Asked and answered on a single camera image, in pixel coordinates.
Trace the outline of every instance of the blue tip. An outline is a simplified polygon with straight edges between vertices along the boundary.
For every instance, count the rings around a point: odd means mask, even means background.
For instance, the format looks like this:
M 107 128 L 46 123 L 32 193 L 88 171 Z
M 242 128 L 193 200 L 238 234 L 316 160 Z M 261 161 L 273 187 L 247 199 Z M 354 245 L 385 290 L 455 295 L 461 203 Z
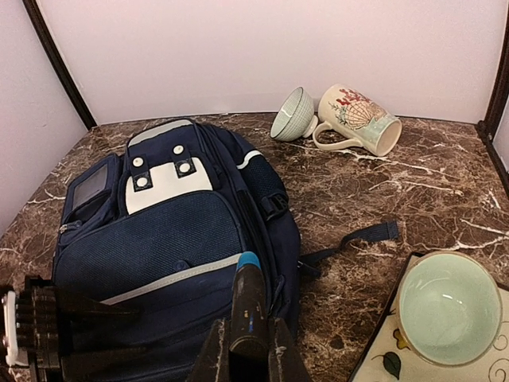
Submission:
M 255 255 L 253 252 L 244 252 L 240 256 L 239 262 L 237 263 L 237 270 L 247 264 L 253 264 L 256 267 L 262 269 L 262 267 L 260 267 L 260 260 L 258 260 L 258 256 Z

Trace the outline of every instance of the tray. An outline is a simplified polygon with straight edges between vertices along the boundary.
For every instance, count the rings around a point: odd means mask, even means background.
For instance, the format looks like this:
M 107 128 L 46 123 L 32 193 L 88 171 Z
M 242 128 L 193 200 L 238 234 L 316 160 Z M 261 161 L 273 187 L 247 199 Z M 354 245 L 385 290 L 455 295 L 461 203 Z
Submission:
M 499 284 L 503 301 L 503 324 L 492 348 L 473 364 L 457 368 L 432 365 L 412 353 L 398 331 L 394 298 L 409 265 L 405 262 L 389 302 L 348 382 L 509 382 L 509 288 Z

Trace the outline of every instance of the backpack strap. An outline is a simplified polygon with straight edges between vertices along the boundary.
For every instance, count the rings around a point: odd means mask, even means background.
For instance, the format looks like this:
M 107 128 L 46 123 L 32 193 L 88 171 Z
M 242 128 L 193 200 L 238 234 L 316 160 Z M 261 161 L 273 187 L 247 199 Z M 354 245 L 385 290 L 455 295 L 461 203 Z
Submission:
M 314 266 L 322 259 L 326 259 L 332 255 L 335 255 L 339 251 L 343 251 L 347 244 L 352 240 L 364 240 L 368 243 L 376 243 L 384 240 L 394 240 L 399 237 L 398 222 L 396 220 L 386 221 L 381 224 L 375 224 L 370 227 L 361 228 L 357 231 L 349 233 L 340 242 L 338 247 L 322 249 L 310 253 L 308 255 L 301 256 L 298 267 L 301 272 L 305 275 L 318 278 L 321 276 L 321 272 Z

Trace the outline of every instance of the light green bowl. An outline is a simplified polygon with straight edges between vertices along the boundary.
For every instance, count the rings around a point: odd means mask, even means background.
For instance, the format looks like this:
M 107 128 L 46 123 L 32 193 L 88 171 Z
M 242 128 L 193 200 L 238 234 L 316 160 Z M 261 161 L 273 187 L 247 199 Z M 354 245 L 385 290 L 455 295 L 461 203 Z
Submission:
M 399 329 L 425 360 L 458 366 L 482 357 L 502 322 L 499 288 L 475 260 L 453 251 L 424 256 L 398 290 Z
M 309 137 L 318 124 L 313 99 L 304 88 L 295 89 L 279 109 L 270 137 L 290 142 L 300 137 Z

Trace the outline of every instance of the mug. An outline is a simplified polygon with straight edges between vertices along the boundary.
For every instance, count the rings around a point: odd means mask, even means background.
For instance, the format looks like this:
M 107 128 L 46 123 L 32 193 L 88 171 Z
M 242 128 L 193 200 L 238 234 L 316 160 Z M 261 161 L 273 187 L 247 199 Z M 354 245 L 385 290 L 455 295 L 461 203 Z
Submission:
M 323 123 L 313 132 L 313 141 L 322 150 L 363 147 L 382 157 L 396 145 L 402 130 L 398 118 L 358 91 L 339 84 L 321 98 L 318 118 Z M 331 144 L 318 142 L 318 136 L 326 130 L 337 131 L 348 139 Z

